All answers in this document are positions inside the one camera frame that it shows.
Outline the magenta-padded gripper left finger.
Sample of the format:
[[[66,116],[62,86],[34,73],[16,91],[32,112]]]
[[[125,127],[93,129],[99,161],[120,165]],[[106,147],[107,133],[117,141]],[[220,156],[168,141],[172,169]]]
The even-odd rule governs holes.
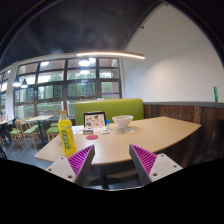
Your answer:
[[[47,171],[79,186],[83,186],[94,156],[95,147],[90,145],[70,157],[59,157],[47,168]]]

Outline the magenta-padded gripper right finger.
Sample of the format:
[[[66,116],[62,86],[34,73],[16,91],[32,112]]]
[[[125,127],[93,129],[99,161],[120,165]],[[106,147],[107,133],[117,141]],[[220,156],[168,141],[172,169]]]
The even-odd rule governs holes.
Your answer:
[[[129,145],[129,154],[142,185],[147,185],[182,169],[166,154],[156,155],[133,144]]]

